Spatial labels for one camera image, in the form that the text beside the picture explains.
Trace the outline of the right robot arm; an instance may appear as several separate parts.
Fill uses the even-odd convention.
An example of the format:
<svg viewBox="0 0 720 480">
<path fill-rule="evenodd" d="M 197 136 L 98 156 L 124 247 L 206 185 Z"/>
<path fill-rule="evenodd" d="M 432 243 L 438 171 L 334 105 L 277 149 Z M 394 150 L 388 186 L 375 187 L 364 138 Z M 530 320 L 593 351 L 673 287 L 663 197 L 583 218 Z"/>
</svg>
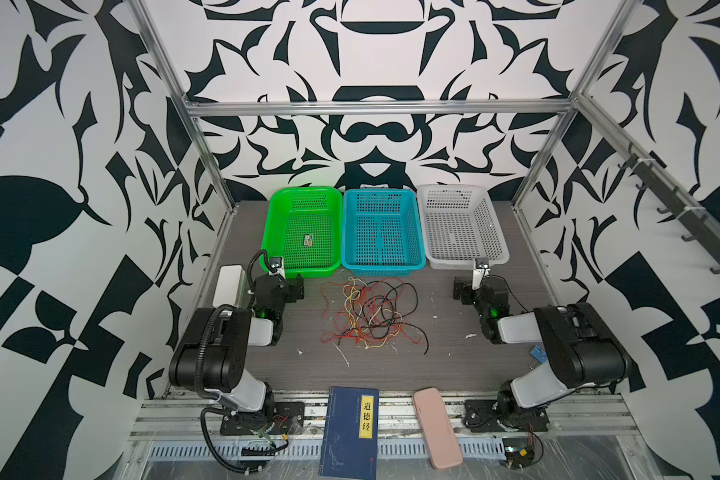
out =
<svg viewBox="0 0 720 480">
<path fill-rule="evenodd" d="M 534 345 L 545 353 L 532 370 L 504 382 L 494 400 L 465 402 L 463 424 L 470 431 L 545 432 L 553 402 L 630 375 L 631 357 L 592 305 L 548 305 L 512 315 L 509 296 L 492 277 L 453 282 L 453 298 L 475 308 L 491 343 Z"/>
</svg>

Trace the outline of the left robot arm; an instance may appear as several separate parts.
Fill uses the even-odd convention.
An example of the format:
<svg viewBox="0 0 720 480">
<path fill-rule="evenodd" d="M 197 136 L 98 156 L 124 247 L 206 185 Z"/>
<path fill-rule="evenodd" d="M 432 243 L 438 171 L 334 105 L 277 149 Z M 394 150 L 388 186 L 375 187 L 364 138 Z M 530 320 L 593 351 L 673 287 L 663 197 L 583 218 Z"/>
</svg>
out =
<svg viewBox="0 0 720 480">
<path fill-rule="evenodd" d="M 304 298 L 304 278 L 264 274 L 250 285 L 240 265 L 221 268 L 213 303 L 195 310 L 169 364 L 172 386 L 220 406 L 223 415 L 268 422 L 271 387 L 246 369 L 250 347 L 276 345 L 289 303 Z"/>
</svg>

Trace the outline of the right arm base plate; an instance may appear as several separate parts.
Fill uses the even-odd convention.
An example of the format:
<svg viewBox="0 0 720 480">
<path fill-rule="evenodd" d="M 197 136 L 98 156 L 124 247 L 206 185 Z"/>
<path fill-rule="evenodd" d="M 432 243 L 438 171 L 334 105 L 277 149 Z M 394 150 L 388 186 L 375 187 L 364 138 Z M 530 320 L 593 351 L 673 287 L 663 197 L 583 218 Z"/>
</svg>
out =
<svg viewBox="0 0 720 480">
<path fill-rule="evenodd" d="M 545 408 L 523 409 L 498 400 L 466 400 L 463 425 L 471 432 L 547 432 Z"/>
</svg>

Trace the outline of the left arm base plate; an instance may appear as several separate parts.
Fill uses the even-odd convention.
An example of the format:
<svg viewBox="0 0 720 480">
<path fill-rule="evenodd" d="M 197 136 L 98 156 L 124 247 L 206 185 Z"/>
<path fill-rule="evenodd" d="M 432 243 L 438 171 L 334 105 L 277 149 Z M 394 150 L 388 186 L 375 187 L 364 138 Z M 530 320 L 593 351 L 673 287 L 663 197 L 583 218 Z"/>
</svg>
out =
<svg viewBox="0 0 720 480">
<path fill-rule="evenodd" d="M 223 417 L 222 436 L 255 435 L 259 431 L 269 435 L 293 434 L 303 427 L 305 418 L 304 402 L 266 403 L 257 412 L 240 412 Z"/>
</svg>

